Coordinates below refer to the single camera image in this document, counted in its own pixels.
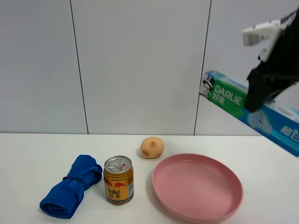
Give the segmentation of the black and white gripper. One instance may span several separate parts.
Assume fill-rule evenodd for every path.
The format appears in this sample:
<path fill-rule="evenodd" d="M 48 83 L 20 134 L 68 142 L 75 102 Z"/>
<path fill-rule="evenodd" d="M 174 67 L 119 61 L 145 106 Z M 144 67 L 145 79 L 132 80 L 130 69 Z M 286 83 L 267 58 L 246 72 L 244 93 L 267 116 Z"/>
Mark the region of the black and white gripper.
<path fill-rule="evenodd" d="M 249 88 L 244 108 L 249 112 L 255 112 L 268 98 L 299 81 L 299 11 L 242 30 L 244 46 L 264 41 L 268 45 L 258 55 L 260 63 L 247 77 Z"/>

